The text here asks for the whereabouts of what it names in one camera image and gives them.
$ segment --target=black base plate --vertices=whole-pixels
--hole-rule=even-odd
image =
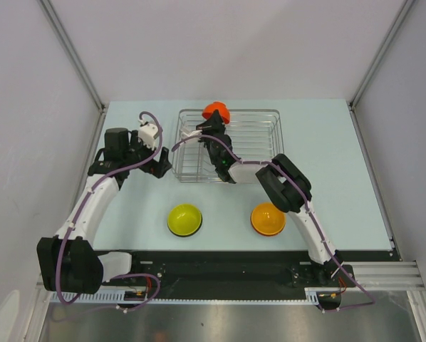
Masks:
[[[122,251],[133,256],[130,273],[149,273],[161,281],[159,299],[292,300],[305,299],[306,287],[337,289],[338,272],[322,284],[306,252],[155,252]],[[341,252],[348,261],[397,261],[390,252]],[[117,279],[104,286],[146,286],[142,278]]]

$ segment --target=yellow bowl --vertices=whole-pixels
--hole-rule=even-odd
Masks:
[[[281,233],[286,216],[272,203],[261,203],[251,213],[251,225],[259,234],[272,237]]]
[[[177,205],[167,217],[167,226],[178,237],[190,237],[202,226],[202,213],[192,204]]]

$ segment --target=cable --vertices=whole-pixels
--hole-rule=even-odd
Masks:
[[[154,151],[154,153],[149,156],[147,159],[142,160],[141,162],[138,162],[136,164],[127,166],[127,167],[121,167],[120,169],[116,169],[113,170],[109,173],[107,173],[106,175],[103,175],[96,183],[94,183],[94,185],[91,187],[91,190],[89,192],[86,193],[85,197],[83,198],[82,202],[80,203],[80,206],[77,209],[77,212],[75,213],[75,215],[72,218],[72,222],[66,232],[66,235],[64,235],[63,241],[61,242],[61,247],[59,249],[59,253],[58,253],[58,260],[56,262],[56,274],[55,274],[55,288],[56,288],[56,294],[58,295],[58,298],[60,300],[60,302],[64,305],[71,305],[74,301],[76,301],[78,299],[78,297],[80,296],[80,294],[76,294],[70,301],[66,301],[64,299],[63,293],[61,292],[61,265],[62,265],[62,261],[63,261],[63,254],[64,254],[64,249],[66,248],[66,243],[68,241],[69,236],[71,235],[71,232],[74,230],[74,227],[78,221],[78,218],[80,217],[81,212],[83,211],[83,209],[86,206],[86,203],[88,202],[90,196],[93,194],[94,190],[107,178],[112,177],[113,175],[116,175],[120,172],[123,171],[130,171],[130,170],[134,170],[137,169],[139,167],[141,167],[142,165],[146,164],[147,162],[151,161],[151,159],[153,159],[154,157],[157,156],[157,154],[161,151],[162,148],[162,127],[159,124],[159,121],[157,120],[157,118],[150,112],[141,112],[139,114],[139,119],[142,120],[143,115],[148,115],[150,116],[156,124],[156,127],[158,129],[158,132],[160,133],[159,136],[159,145],[157,146],[157,149]]]
[[[152,286],[151,279],[147,277],[147,296],[151,291],[151,286]]]
[[[337,309],[332,309],[332,310],[324,310],[324,309],[320,308],[323,313],[327,312],[327,311],[342,311],[342,310],[354,309],[354,308],[359,308],[361,306],[373,305],[373,304],[376,303],[375,297],[370,292],[368,292],[367,290],[365,290],[363,288],[363,286],[361,286],[352,276],[350,276],[349,272],[346,271],[343,268],[343,265],[341,265],[341,263],[335,258],[335,255],[330,250],[330,248],[329,248],[329,246],[328,246],[328,244],[326,242],[326,237],[324,236],[324,234],[322,232],[320,224],[318,223],[317,219],[314,217],[313,213],[310,210],[310,207],[309,207],[309,204],[308,204],[308,199],[306,198],[305,194],[300,189],[300,187],[298,187],[298,185],[278,165],[275,165],[273,162],[269,162],[269,161],[248,161],[248,160],[241,160],[220,139],[218,139],[216,137],[213,137],[211,135],[204,135],[204,134],[193,135],[191,137],[187,137],[187,138],[181,139],[179,142],[177,142],[172,147],[172,152],[174,152],[175,150],[177,150],[182,143],[185,143],[186,141],[191,140],[191,139],[200,139],[200,138],[211,139],[211,140],[214,140],[217,143],[221,144],[226,149],[226,151],[235,159],[235,161],[239,162],[240,164],[244,164],[244,165],[245,164],[270,165],[276,171],[278,171],[281,176],[283,176],[284,178],[286,178],[286,180],[293,186],[293,188],[301,195],[301,197],[303,198],[305,210],[306,210],[307,214],[309,215],[309,217],[311,218],[311,221],[313,221],[314,226],[316,227],[316,230],[318,231],[319,236],[321,237],[321,242],[324,245],[324,247],[325,247],[325,249],[326,249],[329,257],[332,258],[333,262],[344,273],[344,275],[350,281],[352,281],[354,283],[354,285],[356,285],[370,299],[369,302],[359,303],[359,304],[351,304],[351,305],[343,306],[342,308],[337,308]]]
[[[346,290],[348,289],[348,285],[346,285],[345,281],[340,276],[338,277],[338,281],[344,287],[344,289],[341,290],[340,294],[344,294],[346,292]]]
[[[98,306],[98,307],[95,307],[95,308],[92,308],[92,309],[89,309],[89,310],[82,311],[82,312],[80,312],[80,313],[78,313],[76,315],[73,315],[73,316],[68,316],[68,317],[62,318],[62,319],[54,319],[53,317],[51,317],[51,320],[53,322],[55,322],[55,323],[62,323],[62,322],[65,322],[65,321],[72,321],[72,320],[74,320],[76,318],[83,317],[83,315],[85,315],[85,314],[91,314],[92,312],[101,311],[101,310],[105,310],[105,309],[117,309],[117,310],[121,310],[121,311],[123,311],[124,314],[126,314],[127,312],[138,310],[138,309],[142,308],[143,306],[147,305],[148,302],[150,302],[151,300],[153,300],[159,294],[159,291],[161,289],[161,282],[160,282],[160,280],[156,276],[153,276],[152,274],[147,274],[147,273],[124,274],[122,276],[116,276],[116,277],[112,278],[112,279],[123,279],[123,278],[137,278],[137,277],[141,277],[141,276],[144,276],[146,278],[154,279],[156,281],[156,290],[155,290],[155,292],[154,292],[154,294],[152,296],[148,297],[142,303],[137,304],[136,306],[134,306],[132,308],[122,309],[118,305],[102,305],[102,306]]]

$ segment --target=metal floor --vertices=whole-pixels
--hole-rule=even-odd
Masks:
[[[93,307],[50,304],[40,342],[421,341],[406,292],[375,292],[378,303],[324,315],[313,306],[154,304],[123,314],[107,309],[54,323]],[[349,293],[344,303],[364,300]]]

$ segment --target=orange wire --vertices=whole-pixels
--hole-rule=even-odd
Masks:
[[[151,290],[151,279],[147,277],[147,293]]]
[[[343,280],[343,278],[341,278],[340,276],[338,277],[338,281],[340,282],[340,289],[341,289],[341,286],[343,286],[343,287],[344,287],[344,290],[342,290],[342,291],[340,292],[340,294],[344,294],[344,293],[346,292],[346,289],[348,288],[348,286],[346,285],[346,283],[345,283],[345,281]]]

